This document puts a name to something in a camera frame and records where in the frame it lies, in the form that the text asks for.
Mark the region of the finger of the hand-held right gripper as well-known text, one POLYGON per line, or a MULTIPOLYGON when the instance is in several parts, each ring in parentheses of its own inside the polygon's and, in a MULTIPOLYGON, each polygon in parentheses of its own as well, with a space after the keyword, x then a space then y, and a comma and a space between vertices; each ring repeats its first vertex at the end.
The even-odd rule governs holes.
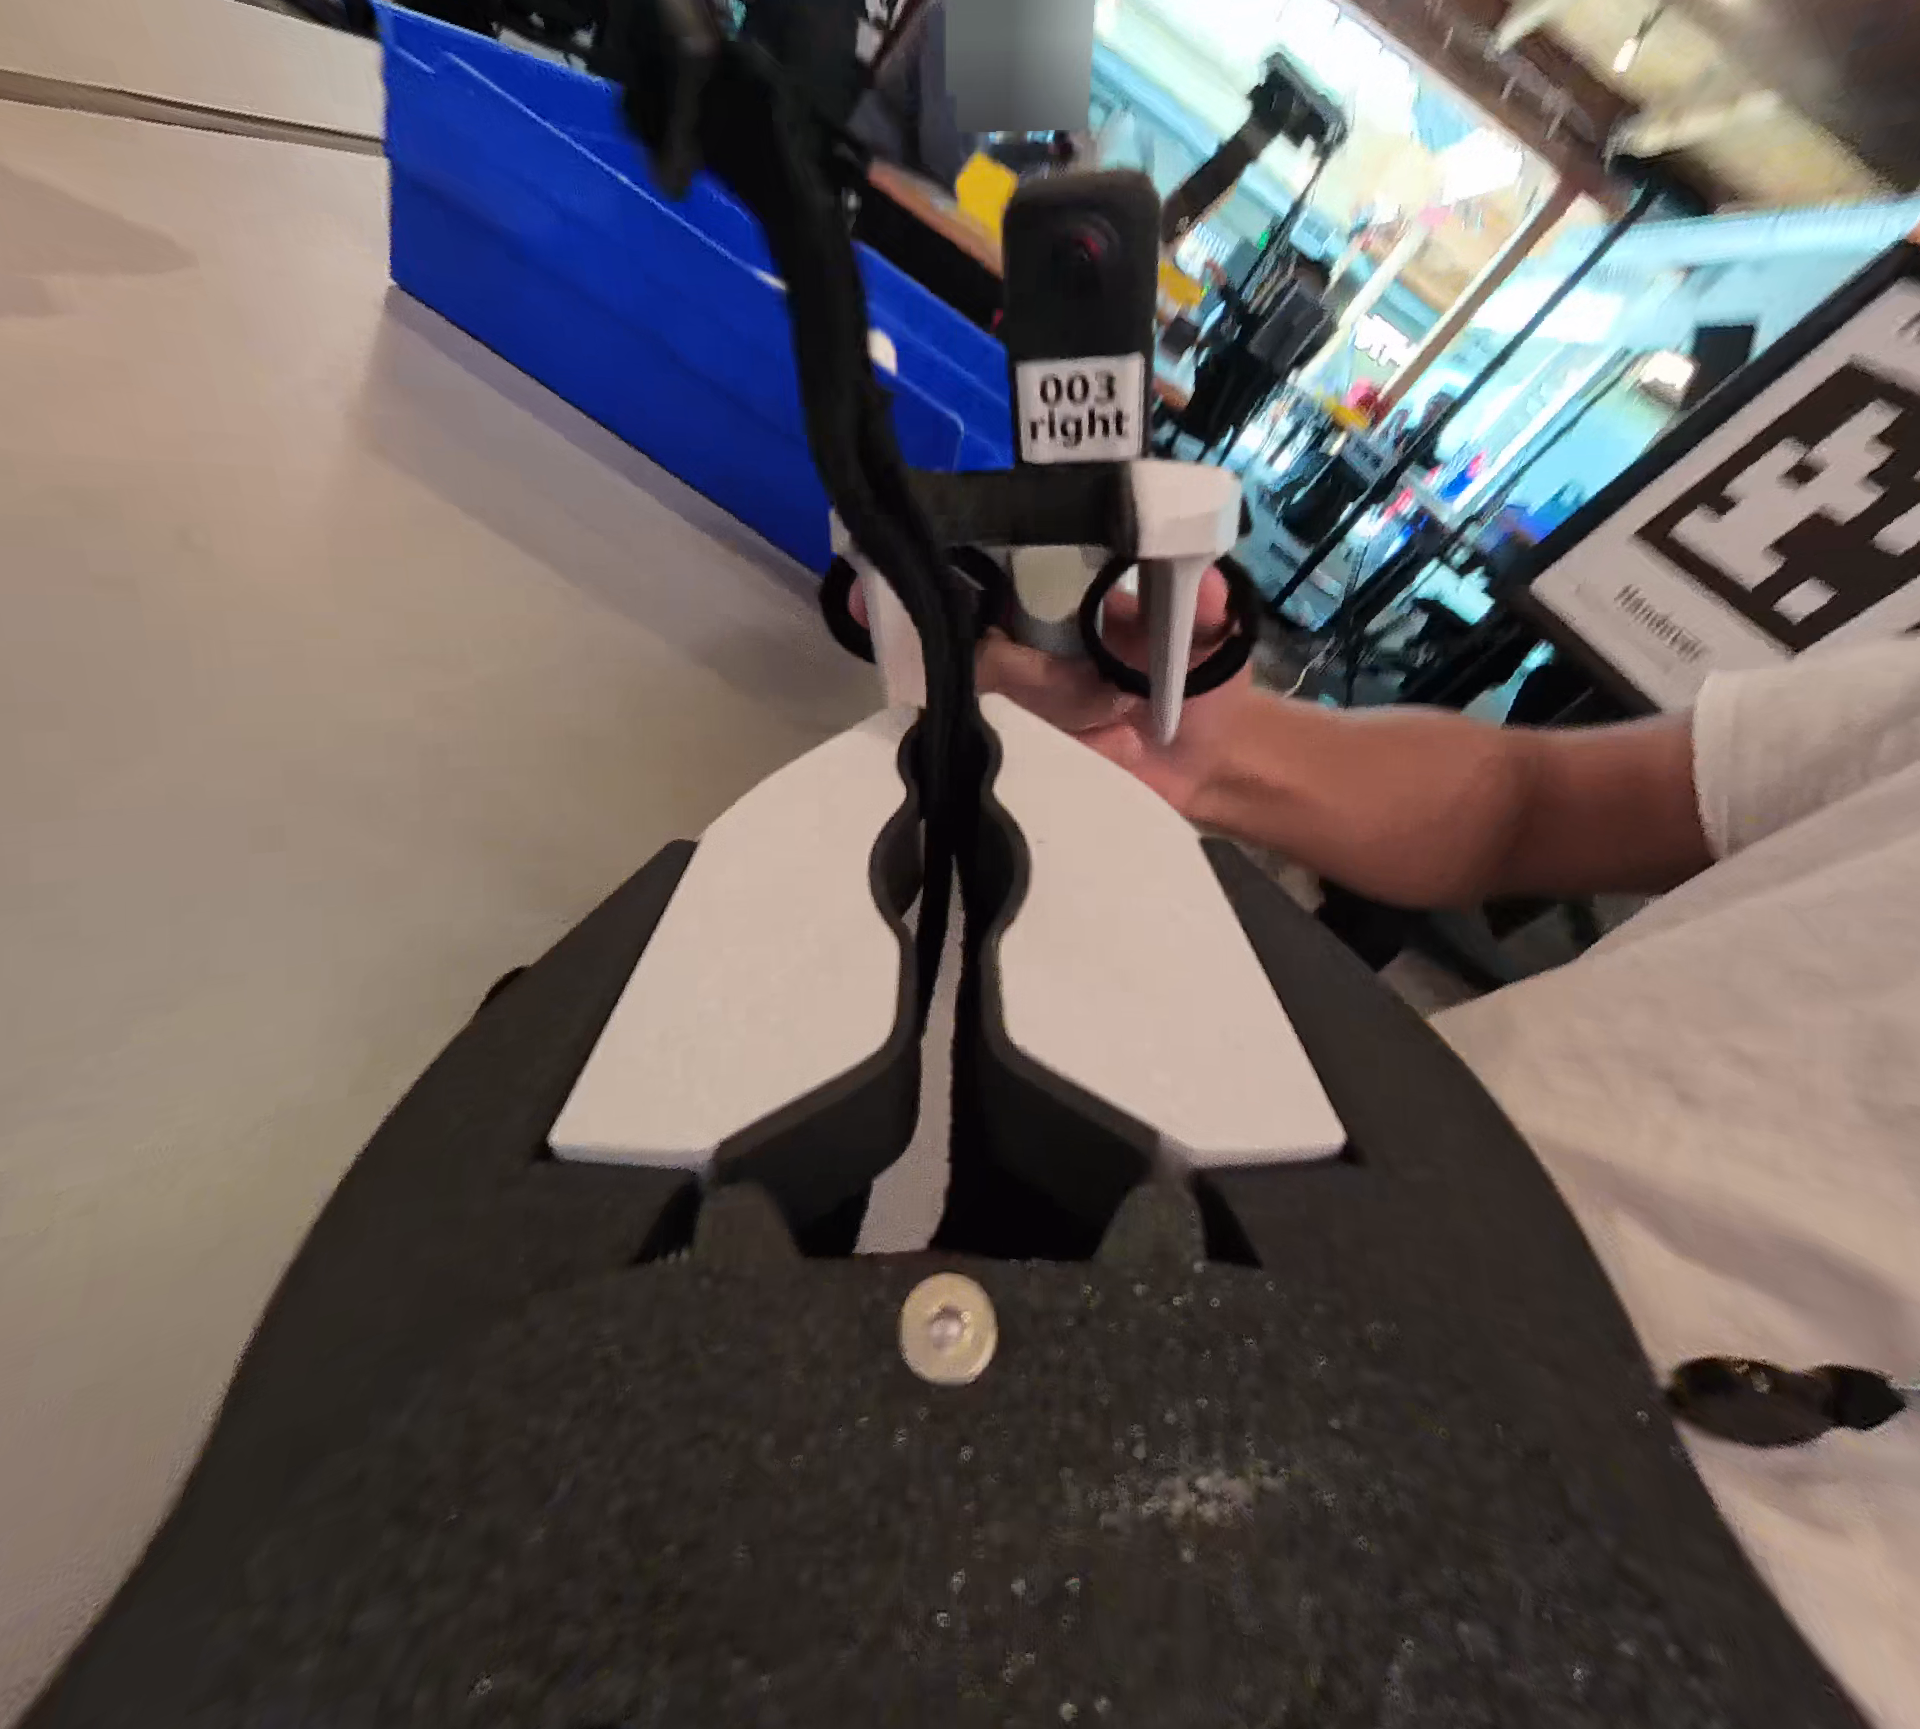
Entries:
POLYGON ((829 634, 848 653, 873 661, 888 706, 922 708, 923 651, 897 589, 858 550, 837 511, 829 511, 829 544, 829 634))
POLYGON ((1196 599, 1240 536, 1242 490, 1232 469, 1132 462, 1132 569, 1147 625, 1147 706, 1159 747, 1176 740, 1196 599))

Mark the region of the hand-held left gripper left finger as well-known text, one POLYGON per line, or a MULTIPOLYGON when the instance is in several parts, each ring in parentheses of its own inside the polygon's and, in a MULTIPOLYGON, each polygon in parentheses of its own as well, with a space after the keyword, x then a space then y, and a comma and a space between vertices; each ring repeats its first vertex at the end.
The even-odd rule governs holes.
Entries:
POLYGON ((690 846, 547 1127, 564 1164, 774 1200, 801 1251, 885 1249, 877 1188, 927 1104, 918 718, 882 708, 690 846))

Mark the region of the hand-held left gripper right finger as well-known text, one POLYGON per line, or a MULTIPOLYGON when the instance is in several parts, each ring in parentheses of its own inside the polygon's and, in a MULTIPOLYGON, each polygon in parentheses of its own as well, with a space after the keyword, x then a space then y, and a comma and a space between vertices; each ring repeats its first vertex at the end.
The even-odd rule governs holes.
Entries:
POLYGON ((1147 1181, 1332 1164, 1348 1129, 1201 837, 980 700, 944 1241, 1082 1258, 1147 1181))

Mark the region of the blue plastic bin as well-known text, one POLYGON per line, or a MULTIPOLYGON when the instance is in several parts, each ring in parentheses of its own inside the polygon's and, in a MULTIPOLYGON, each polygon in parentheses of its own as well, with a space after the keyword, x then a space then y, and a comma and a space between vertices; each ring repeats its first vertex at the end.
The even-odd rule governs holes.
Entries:
POLYGON ((672 200, 598 77, 376 5, 388 274, 774 550, 829 564, 780 269, 714 180, 672 200))

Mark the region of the person's right forearm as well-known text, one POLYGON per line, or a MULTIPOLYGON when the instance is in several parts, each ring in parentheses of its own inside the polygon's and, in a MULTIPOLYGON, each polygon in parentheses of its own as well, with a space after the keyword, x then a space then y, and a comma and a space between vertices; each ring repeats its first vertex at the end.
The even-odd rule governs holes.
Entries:
POLYGON ((1716 851, 1693 719, 1490 727, 1269 699, 1219 779, 1219 828, 1399 908, 1662 895, 1716 851))

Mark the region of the person's right hand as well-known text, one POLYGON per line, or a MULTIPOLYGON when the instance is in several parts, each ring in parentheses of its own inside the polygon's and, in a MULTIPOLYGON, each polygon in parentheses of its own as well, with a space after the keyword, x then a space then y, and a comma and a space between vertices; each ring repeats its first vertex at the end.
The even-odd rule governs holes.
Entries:
POLYGON ((1150 703, 1106 682, 1091 658, 1031 649, 1001 630, 978 642, 974 685, 1122 767, 1193 828, 1294 854, 1287 818, 1273 814, 1262 760, 1244 751, 1260 739, 1262 706, 1248 669, 1188 700, 1174 740, 1159 740, 1150 703))

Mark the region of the black pole stand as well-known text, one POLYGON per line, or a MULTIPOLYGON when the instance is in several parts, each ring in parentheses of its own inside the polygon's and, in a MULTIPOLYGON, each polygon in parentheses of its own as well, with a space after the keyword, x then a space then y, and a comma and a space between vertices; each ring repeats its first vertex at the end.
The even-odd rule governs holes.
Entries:
POLYGON ((1652 207, 1670 192, 1666 174, 1669 164, 1662 155, 1618 155, 1612 159, 1618 180, 1634 183, 1628 207, 1591 240, 1591 246, 1568 266, 1568 272, 1540 295, 1534 313, 1502 342, 1502 346, 1485 356, 1470 381, 1457 392, 1444 412, 1415 425, 1415 433, 1404 438, 1391 454, 1372 471, 1367 483, 1348 499, 1340 516, 1307 544, 1302 557, 1287 575, 1283 584, 1265 600, 1269 612, 1281 630, 1291 633, 1302 625, 1290 613, 1291 599, 1307 587, 1315 569, 1348 539, 1360 516, 1391 499, 1415 474, 1425 466, 1428 452, 1444 445, 1452 425, 1458 425, 1475 401, 1502 377, 1514 356, 1540 334, 1558 309, 1579 290, 1579 285, 1596 269, 1596 265, 1644 221, 1652 207))

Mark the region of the black framed marker sign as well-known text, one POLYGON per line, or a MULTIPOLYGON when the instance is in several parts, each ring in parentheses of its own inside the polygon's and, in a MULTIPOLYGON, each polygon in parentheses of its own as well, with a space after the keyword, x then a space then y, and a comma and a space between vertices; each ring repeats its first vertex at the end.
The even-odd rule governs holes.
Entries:
POLYGON ((1911 637, 1915 230, 1685 409, 1526 557, 1514 613, 1626 706, 1911 637))

